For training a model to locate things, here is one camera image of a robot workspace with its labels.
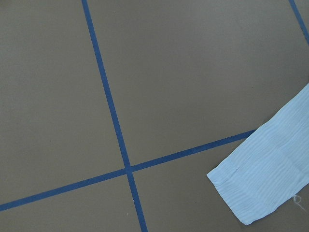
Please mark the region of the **light blue button-up shirt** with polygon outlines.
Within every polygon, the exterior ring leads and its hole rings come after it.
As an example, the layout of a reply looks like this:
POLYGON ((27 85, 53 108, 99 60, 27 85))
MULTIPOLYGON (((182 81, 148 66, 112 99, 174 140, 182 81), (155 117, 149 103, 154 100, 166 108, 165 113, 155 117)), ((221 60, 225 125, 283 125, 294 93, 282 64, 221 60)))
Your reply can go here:
POLYGON ((304 87, 207 176, 245 225, 296 195, 309 182, 309 88, 304 87))

